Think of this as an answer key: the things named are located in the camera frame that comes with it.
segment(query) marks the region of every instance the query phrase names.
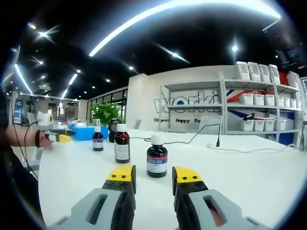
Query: black ceiling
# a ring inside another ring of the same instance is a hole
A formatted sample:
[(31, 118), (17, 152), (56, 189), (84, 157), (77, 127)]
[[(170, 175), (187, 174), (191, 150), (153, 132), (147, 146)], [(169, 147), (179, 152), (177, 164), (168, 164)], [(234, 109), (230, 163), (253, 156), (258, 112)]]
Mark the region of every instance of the black ceiling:
[[(52, 1), (31, 20), (36, 30), (25, 27), (18, 65), (33, 93), (60, 97), (77, 69), (82, 72), (69, 87), (67, 98), (93, 98), (127, 86), (129, 77), (138, 73), (151, 75), (197, 66), (232, 65), (230, 49), (234, 41), (239, 46), (236, 60), (280, 64), (262, 31), (274, 19), (230, 5), (178, 7), (157, 13), (128, 28), (94, 57), (89, 57), (90, 51), (114, 29), (166, 0), (82, 2)], [(296, 10), (292, 1), (283, 3), (290, 13)], [(35, 39), (38, 31), (55, 26), (58, 31), (50, 34), (53, 42)], [(162, 46), (189, 63), (172, 57)], [(34, 58), (44, 64), (39, 65)], [(39, 89), (43, 84), (49, 85), (51, 90)], [(17, 75), (8, 87), (27, 92)]]

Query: white pillar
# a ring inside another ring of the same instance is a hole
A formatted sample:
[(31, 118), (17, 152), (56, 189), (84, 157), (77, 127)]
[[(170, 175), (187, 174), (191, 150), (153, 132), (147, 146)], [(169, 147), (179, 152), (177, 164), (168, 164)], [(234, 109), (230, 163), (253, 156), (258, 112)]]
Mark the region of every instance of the white pillar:
[(78, 119), (86, 120), (87, 100), (80, 100), (78, 106)]
[(12, 116), (14, 114), (15, 103), (16, 103), (17, 97), (18, 97), (18, 92), (12, 91), (10, 105), (9, 105), (9, 122), (10, 122), (10, 124), (12, 124)]

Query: bottle label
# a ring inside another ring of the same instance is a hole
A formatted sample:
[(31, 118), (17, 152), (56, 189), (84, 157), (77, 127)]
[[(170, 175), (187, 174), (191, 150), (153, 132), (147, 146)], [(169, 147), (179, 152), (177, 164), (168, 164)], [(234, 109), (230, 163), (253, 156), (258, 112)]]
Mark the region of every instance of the bottle label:
[(167, 171), (167, 157), (147, 157), (147, 170), (151, 173)]
[(104, 139), (103, 138), (93, 139), (93, 148), (102, 149), (103, 147), (104, 147)]
[(129, 145), (119, 145), (114, 143), (115, 159), (128, 160), (129, 159)]

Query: hand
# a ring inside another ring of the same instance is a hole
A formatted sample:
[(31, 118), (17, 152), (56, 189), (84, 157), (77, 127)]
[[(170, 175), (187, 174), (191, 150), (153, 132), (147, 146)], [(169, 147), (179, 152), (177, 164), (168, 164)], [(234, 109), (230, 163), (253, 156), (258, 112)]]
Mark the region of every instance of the hand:
[(39, 133), (39, 146), (40, 147), (50, 148), (52, 143), (53, 141), (48, 140), (44, 132)]

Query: black cable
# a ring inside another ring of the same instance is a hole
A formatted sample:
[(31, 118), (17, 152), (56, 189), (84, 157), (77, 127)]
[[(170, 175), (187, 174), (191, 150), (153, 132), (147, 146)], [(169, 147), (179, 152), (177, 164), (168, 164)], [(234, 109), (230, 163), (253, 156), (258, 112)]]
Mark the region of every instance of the black cable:
[(18, 142), (18, 145), (19, 145), (19, 148), (20, 148), (20, 151), (21, 151), (21, 154), (23, 155), (24, 159), (25, 159), (25, 162), (27, 164), (27, 167), (28, 169), (32, 169), (31, 166), (29, 165), (28, 161), (26, 160), (26, 157), (24, 156), (24, 152), (23, 152), (23, 149), (21, 147), (21, 144), (20, 144), (20, 141), (19, 141), (19, 138), (18, 138), (18, 135), (17, 135), (17, 131), (16, 131), (16, 127), (15, 127), (15, 123), (14, 123), (14, 110), (13, 110), (13, 103), (12, 103), (12, 99), (13, 99), (13, 94), (11, 94), (11, 111), (12, 111), (12, 125), (14, 127), (14, 131), (15, 131), (15, 135), (16, 135), (16, 138), (17, 138), (17, 142)]
[[(27, 128), (27, 130), (26, 130), (26, 132), (25, 132), (25, 134), (24, 134), (24, 143), (25, 143), (25, 140), (26, 140), (26, 137), (27, 137), (27, 133), (28, 133), (28, 131), (29, 131), (29, 128), (30, 128), (31, 125), (33, 125), (33, 124), (37, 124), (37, 121), (31, 123), (31, 124), (29, 125), (29, 127)], [(26, 148), (25, 145), (24, 145), (24, 154), (25, 154), (25, 161), (28, 162), (27, 148)], [(32, 172), (32, 173), (37, 177), (37, 179), (38, 179), (38, 176), (35, 174), (35, 172), (34, 172), (33, 169), (31, 168), (31, 166), (30, 166), (29, 164), (27, 164), (27, 165), (28, 165), (28, 171), (31, 170), (31, 172)]]
[[(216, 146), (220, 147), (220, 133), (221, 133), (221, 125), (220, 124), (212, 124), (212, 125), (205, 125), (203, 126), (192, 138), (189, 142), (184, 142), (184, 141), (174, 141), (174, 142), (165, 142), (164, 144), (166, 145), (170, 145), (170, 144), (177, 144), (177, 143), (181, 143), (181, 144), (189, 144), (193, 141), (193, 139), (205, 128), (205, 127), (210, 127), (210, 126), (219, 126), (219, 134), (218, 134), (218, 138), (217, 138), (217, 142), (216, 142)], [(151, 141), (151, 138), (136, 138), (136, 139), (143, 139), (144, 141)]]

